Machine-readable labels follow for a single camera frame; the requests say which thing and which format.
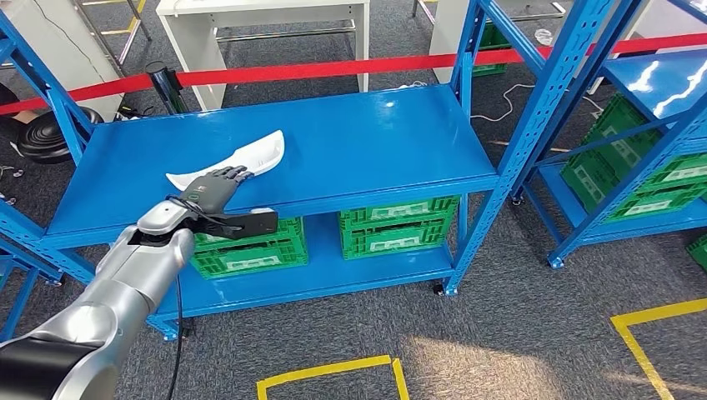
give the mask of yellow floor tape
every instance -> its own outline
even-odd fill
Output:
[[[319,367],[312,367],[306,369],[300,369],[298,371],[281,373],[275,375],[274,377],[268,377],[262,381],[258,381],[256,388],[258,391],[258,400],[268,400],[268,388],[277,386],[282,383],[298,381],[301,379],[314,378],[322,375],[329,375],[332,373],[345,373],[347,371],[353,371],[354,369],[377,367],[379,365],[393,365],[393,375],[395,377],[395,384],[398,387],[398,392],[400,395],[400,400],[409,400],[408,388],[405,386],[405,376],[403,376],[403,366],[400,363],[399,358],[391,359],[390,356],[376,356],[361,358],[359,360],[336,362],[333,364],[322,365]]]
[[[643,369],[645,376],[658,392],[661,400],[674,400],[674,397],[670,393],[670,390],[665,384],[663,378],[660,377],[658,371],[656,371],[655,367],[653,367],[653,364],[648,359],[648,356],[645,355],[645,352],[636,341],[636,338],[629,330],[629,327],[639,323],[647,323],[665,318],[678,317],[680,315],[698,313],[700,311],[707,311],[707,298],[692,300],[690,302],[679,302],[677,304],[669,304],[667,306],[649,308],[642,311],[629,312],[622,315],[616,315],[611,318],[611,322],[614,324],[616,332],[621,335],[621,338],[624,339],[626,346],[634,354],[636,362],[640,365],[641,369]]]

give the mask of lower shelf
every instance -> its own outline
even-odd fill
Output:
[[[306,217],[304,231],[309,264],[302,267],[207,280],[187,265],[179,275],[183,315],[196,317],[319,298],[445,278],[452,273],[446,247],[344,261],[335,212]],[[157,315],[162,319],[177,318],[174,287],[165,295]]]
[[[559,175],[562,167],[563,164],[544,165],[538,168],[538,172],[560,211],[572,224],[572,227],[576,228],[587,218],[587,212],[577,200],[572,189],[564,183]],[[707,203],[702,199],[697,199],[689,206],[675,212],[602,224],[595,228],[583,243],[601,243],[704,226],[707,226]]]

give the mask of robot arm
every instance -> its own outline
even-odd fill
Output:
[[[112,399],[129,348],[192,257],[194,233],[245,238],[277,229],[272,210],[223,215],[249,172],[225,168],[125,228],[69,307],[27,335],[0,344],[0,398]]]

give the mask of red barrier tape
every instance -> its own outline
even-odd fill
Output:
[[[681,48],[697,45],[707,45],[707,33],[624,40],[616,43],[612,53],[640,53],[661,48]],[[587,54],[590,54],[593,50],[594,44],[589,47]],[[538,51],[543,57],[547,58],[552,48],[538,47]],[[253,83],[285,79],[337,77],[355,75],[357,73],[394,73],[416,69],[452,67],[455,58],[455,54],[387,57],[358,61],[232,68],[220,71],[178,72],[177,76],[185,87],[219,83]],[[488,50],[479,52],[474,65],[516,62],[522,63],[523,59],[513,49]],[[81,87],[70,91],[69,94],[78,102],[113,94],[136,92],[151,87],[152,83],[148,75],[143,73],[111,82]],[[40,97],[35,97],[0,106],[0,115],[44,107],[46,107],[46,103]]]

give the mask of green plastic crate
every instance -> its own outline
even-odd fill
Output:
[[[669,213],[684,208],[707,191],[707,182],[684,187],[669,187],[655,192],[635,193],[606,221]]]
[[[673,188],[707,181],[707,153],[678,156],[660,171],[651,174],[639,192]]]
[[[361,258],[437,247],[446,239],[451,218],[406,222],[341,232],[343,258]]]
[[[707,235],[700,237],[686,248],[689,255],[707,271]]]
[[[560,171],[560,176],[587,211],[594,210],[611,189],[619,184],[614,170],[595,150],[571,157]]]
[[[614,136],[646,122],[648,121],[628,100],[620,94],[616,94],[589,130],[582,144]],[[659,139],[660,132],[657,129],[651,129],[598,147],[596,150],[612,166],[615,174],[623,177],[653,148]]]
[[[454,216],[454,211],[458,205],[459,196],[445,196],[416,202],[354,208],[340,211],[338,213],[338,224],[341,230],[344,231],[376,228],[395,223],[445,219]]]
[[[484,33],[481,35],[479,50],[498,50],[501,48],[511,48],[510,42],[495,25],[487,23],[484,25]],[[472,69],[472,75],[474,77],[494,75],[504,73],[507,68],[508,64],[506,63],[477,65]]]
[[[308,262],[300,217],[280,221],[276,233],[216,243],[208,242],[211,249],[205,251],[202,245],[191,260],[207,279],[295,267]]]

